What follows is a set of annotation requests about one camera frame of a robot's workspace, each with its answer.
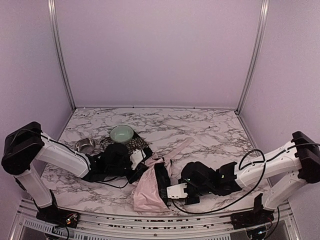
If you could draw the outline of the pink and black umbrella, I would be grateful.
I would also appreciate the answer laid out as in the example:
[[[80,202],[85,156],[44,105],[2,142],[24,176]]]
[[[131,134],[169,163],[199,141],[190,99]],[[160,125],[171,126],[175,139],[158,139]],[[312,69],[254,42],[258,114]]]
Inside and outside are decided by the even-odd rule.
[[[193,142],[194,138],[188,137],[171,152],[163,156],[154,153],[146,160],[147,170],[131,192],[135,212],[166,213],[170,210],[167,196],[161,194],[166,194],[167,187],[171,186],[172,160]]]

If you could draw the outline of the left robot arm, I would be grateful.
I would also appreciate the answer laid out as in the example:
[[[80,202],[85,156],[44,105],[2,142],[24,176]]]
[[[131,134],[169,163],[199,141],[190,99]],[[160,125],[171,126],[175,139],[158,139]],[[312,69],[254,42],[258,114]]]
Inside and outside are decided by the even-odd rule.
[[[89,183],[108,185],[125,177],[132,184],[147,170],[145,161],[151,155],[152,150],[134,133],[127,143],[109,144],[103,152],[91,156],[52,139],[33,121],[5,138],[1,165],[33,198],[38,211],[49,215],[59,208],[52,190],[35,170],[34,160],[54,165]]]

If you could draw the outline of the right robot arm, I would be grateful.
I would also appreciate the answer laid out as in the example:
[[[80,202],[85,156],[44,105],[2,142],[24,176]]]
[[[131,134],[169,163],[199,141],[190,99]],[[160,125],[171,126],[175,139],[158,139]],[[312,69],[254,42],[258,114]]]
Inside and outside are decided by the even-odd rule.
[[[262,209],[274,211],[300,188],[320,181],[320,145],[301,131],[292,140],[269,153],[240,162],[231,162],[214,170],[200,161],[188,163],[181,171],[179,183],[184,184],[185,203],[199,203],[208,194],[228,196],[263,179],[284,174],[258,200]]]

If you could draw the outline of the black floral square plate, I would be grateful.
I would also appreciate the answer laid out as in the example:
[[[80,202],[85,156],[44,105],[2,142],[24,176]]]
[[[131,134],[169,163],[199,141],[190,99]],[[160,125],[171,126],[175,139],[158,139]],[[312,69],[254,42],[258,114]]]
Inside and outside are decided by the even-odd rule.
[[[105,136],[100,140],[100,146],[103,150],[105,150],[107,146],[110,144],[114,144],[110,136],[108,137]],[[142,149],[147,156],[153,155],[153,151],[151,150],[148,143],[142,137],[140,137],[136,132],[134,132],[131,140],[129,140],[128,142],[122,143],[122,145],[126,146],[130,155],[133,153],[133,151],[139,150],[139,149]]]

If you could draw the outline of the green ceramic bowl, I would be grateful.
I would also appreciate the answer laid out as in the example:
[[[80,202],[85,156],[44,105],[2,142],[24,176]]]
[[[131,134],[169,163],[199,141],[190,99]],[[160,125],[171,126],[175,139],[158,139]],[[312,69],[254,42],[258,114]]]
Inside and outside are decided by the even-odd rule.
[[[110,139],[119,144],[129,142],[134,136],[134,130],[128,125],[117,125],[109,133]]]

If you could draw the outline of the small steel bowl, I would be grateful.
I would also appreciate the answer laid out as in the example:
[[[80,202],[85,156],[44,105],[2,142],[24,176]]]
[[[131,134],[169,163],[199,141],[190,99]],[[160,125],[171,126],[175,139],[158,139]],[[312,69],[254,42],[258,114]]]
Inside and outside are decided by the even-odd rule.
[[[92,154],[96,148],[96,141],[93,138],[86,137],[78,140],[74,146],[74,149],[83,154]]]

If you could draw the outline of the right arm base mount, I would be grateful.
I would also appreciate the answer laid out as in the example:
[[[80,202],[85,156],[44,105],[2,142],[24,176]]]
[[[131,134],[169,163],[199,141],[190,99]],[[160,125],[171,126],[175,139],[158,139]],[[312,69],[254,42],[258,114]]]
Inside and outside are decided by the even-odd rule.
[[[275,219],[273,213],[273,210],[254,208],[249,211],[233,213],[230,219],[233,228],[237,230],[272,222]]]

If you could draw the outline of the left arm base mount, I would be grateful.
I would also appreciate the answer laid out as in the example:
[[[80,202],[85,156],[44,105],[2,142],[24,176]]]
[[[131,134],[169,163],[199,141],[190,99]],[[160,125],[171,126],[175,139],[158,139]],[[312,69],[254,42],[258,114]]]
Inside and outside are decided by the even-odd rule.
[[[78,212],[55,206],[40,208],[36,214],[38,220],[73,229],[77,228],[79,217],[80,214]]]

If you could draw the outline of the front aluminium rail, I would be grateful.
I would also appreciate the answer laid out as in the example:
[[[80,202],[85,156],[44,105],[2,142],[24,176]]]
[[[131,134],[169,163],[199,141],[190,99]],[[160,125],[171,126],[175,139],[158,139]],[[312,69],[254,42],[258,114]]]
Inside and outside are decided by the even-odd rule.
[[[299,240],[289,204],[279,207],[273,223],[234,229],[229,213],[185,216],[142,216],[79,212],[76,228],[68,229],[36,218],[33,202],[23,199],[11,228],[10,240],[247,240],[248,233],[269,240]]]

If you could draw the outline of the left aluminium frame post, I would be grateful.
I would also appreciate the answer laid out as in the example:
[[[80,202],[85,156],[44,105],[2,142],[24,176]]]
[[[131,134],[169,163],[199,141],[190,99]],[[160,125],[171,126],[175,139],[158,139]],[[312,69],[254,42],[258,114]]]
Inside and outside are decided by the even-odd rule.
[[[56,12],[56,3],[54,0],[48,0],[48,12],[49,12],[49,18],[50,18],[50,25],[51,25],[51,30],[53,34],[53,42],[55,45],[55,51],[57,55],[57,60],[58,60],[58,65],[63,81],[63,85],[65,88],[66,96],[69,102],[69,106],[72,112],[76,110],[76,103],[73,97],[68,73],[67,73],[67,68],[63,56],[63,49],[62,49],[62,44],[61,44],[61,39],[60,39],[60,32],[59,32],[59,24],[58,24],[58,18],[57,18],[57,12]]]

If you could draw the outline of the aluminium frame post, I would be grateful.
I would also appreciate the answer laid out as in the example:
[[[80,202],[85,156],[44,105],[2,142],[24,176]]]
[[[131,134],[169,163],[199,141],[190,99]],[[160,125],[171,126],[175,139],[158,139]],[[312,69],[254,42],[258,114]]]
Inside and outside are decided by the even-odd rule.
[[[255,40],[254,40],[254,45],[253,45],[253,51],[252,51],[251,59],[249,62],[247,74],[245,77],[244,85],[242,88],[242,92],[240,95],[240,99],[238,101],[237,108],[235,110],[236,115],[240,115],[241,112],[243,111],[249,91],[250,91],[250,87],[252,85],[256,65],[259,59],[259,55],[261,52],[261,48],[262,48],[263,40],[265,36],[269,6],[270,6],[269,0],[261,1],[260,14],[258,18],[258,25],[257,25],[257,31],[256,31]]]
[[[63,49],[62,49],[62,44],[61,44],[61,39],[60,39],[60,32],[59,32],[59,24],[58,24],[58,18],[57,18],[57,12],[56,12],[56,3],[54,0],[48,0],[48,12],[49,12],[49,18],[50,18],[50,25],[51,25],[51,30],[53,34],[53,42],[55,45],[55,51],[57,55],[57,60],[58,60],[58,65],[63,81],[63,85],[65,88],[66,96],[69,102],[69,106],[72,112],[76,110],[76,103],[73,97],[68,73],[67,73],[67,68],[63,56]]]

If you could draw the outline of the right aluminium frame post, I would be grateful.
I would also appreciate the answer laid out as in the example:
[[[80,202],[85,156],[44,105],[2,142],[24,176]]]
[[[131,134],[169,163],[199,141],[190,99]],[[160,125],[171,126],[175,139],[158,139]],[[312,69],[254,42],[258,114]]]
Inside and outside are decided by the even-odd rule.
[[[251,59],[249,62],[247,74],[245,77],[244,85],[242,88],[242,92],[240,95],[240,99],[238,101],[237,108],[235,110],[236,115],[240,115],[241,112],[243,111],[249,91],[250,91],[250,87],[252,85],[256,65],[259,59],[259,55],[261,52],[261,48],[262,48],[263,40],[265,36],[269,6],[270,6],[269,0],[261,1],[260,14],[258,18],[258,25],[257,25],[257,31],[256,31],[255,40],[254,40],[254,45],[253,45],[253,51],[252,51]]]

